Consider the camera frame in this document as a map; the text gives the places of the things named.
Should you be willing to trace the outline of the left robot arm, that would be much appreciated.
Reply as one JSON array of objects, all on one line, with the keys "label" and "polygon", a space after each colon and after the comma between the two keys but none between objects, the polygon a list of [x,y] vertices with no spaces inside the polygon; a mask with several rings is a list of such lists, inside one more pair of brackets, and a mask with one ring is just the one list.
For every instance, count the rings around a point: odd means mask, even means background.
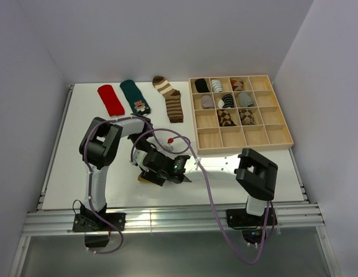
[{"label": "left robot arm", "polygon": [[160,170],[165,156],[148,142],[152,129],[151,120],[142,115],[117,120],[96,117],[92,120],[79,146],[88,173],[86,197],[74,217],[72,230],[75,233],[124,230],[125,213],[108,213],[106,201],[107,172],[122,138],[126,137],[133,143],[131,162],[141,170],[140,177],[159,186],[164,184]]}]

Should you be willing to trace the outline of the light brown argyle sock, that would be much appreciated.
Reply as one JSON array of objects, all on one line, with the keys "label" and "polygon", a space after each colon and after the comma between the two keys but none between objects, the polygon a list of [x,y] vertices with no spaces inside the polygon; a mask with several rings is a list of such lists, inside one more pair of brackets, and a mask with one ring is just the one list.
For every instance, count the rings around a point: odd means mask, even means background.
[{"label": "light brown argyle sock", "polygon": [[255,120],[253,112],[250,109],[242,109],[239,111],[241,124],[244,126],[254,125]]}]

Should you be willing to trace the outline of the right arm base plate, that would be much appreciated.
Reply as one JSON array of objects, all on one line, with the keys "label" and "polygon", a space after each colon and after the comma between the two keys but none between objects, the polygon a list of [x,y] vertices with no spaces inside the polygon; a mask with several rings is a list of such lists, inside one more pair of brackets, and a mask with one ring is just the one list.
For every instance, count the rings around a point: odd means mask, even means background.
[{"label": "right arm base plate", "polygon": [[226,223],[229,228],[235,230],[253,230],[263,226],[265,214],[266,208],[262,216],[250,215],[245,208],[227,209]]}]

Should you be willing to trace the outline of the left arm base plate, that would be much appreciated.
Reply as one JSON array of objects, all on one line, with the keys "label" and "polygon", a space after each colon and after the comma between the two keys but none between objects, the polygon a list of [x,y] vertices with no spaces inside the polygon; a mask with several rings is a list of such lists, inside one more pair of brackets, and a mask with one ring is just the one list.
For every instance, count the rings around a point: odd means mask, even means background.
[{"label": "left arm base plate", "polygon": [[[105,220],[113,224],[117,229],[123,231],[125,228],[125,218],[126,214],[122,212],[116,213],[107,213],[105,215]],[[113,228],[107,223],[97,219],[96,222],[93,222],[81,214],[76,214],[74,217],[74,223],[72,231],[74,233],[84,233],[84,232],[96,232],[96,231],[112,231]]]}]

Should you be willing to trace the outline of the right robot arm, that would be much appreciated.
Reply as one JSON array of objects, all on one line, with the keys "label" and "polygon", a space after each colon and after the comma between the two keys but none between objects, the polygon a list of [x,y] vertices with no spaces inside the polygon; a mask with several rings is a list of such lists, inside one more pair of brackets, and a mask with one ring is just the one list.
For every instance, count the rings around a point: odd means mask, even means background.
[{"label": "right robot arm", "polygon": [[251,148],[222,158],[179,155],[174,159],[156,150],[136,149],[133,164],[140,167],[142,179],[159,186],[166,181],[175,184],[204,179],[237,181],[248,194],[244,218],[251,225],[264,218],[264,209],[275,195],[277,164]]}]

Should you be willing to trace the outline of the dark brown argyle sock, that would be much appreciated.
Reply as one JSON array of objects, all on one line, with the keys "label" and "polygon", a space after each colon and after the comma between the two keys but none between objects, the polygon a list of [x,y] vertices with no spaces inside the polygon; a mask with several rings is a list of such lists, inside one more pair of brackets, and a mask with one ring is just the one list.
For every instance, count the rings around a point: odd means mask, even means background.
[{"label": "dark brown argyle sock", "polygon": [[236,126],[236,124],[232,120],[230,113],[227,110],[217,110],[217,117],[220,127]]}]

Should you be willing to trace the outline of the yellow bear sock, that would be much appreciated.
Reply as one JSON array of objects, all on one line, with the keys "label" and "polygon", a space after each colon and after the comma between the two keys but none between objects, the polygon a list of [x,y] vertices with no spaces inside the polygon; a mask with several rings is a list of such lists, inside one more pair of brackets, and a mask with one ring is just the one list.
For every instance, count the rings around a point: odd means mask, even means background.
[{"label": "yellow bear sock", "polygon": [[138,176],[137,180],[139,182],[144,182],[150,184],[151,182],[149,180],[144,179],[141,175]]}]

